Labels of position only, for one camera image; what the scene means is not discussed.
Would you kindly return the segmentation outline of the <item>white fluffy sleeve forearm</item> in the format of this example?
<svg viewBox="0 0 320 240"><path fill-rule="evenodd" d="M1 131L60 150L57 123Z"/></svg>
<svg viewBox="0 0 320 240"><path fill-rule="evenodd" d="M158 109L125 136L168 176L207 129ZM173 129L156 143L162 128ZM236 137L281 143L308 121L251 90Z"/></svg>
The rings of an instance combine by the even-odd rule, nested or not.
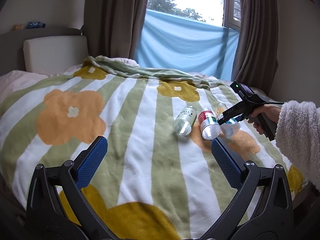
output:
<svg viewBox="0 0 320 240"><path fill-rule="evenodd" d="M319 189L319 108L313 102L283 104L276 130L281 153Z"/></svg>

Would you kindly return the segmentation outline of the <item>person's right hand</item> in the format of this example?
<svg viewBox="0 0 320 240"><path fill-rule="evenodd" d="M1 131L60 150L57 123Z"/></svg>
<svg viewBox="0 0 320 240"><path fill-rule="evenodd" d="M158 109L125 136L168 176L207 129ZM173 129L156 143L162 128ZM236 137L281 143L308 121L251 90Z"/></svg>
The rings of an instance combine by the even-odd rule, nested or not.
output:
<svg viewBox="0 0 320 240"><path fill-rule="evenodd" d="M249 124L253 124L253 127L259 132L260 135L264 133L264 129L257 123L253 121L253 118L257 117L259 114L264 113L266 116L274 123L278 123L279 115L281 109L274 105L263 105L259 108L256 108L253 113L250 115L248 120Z"/></svg>

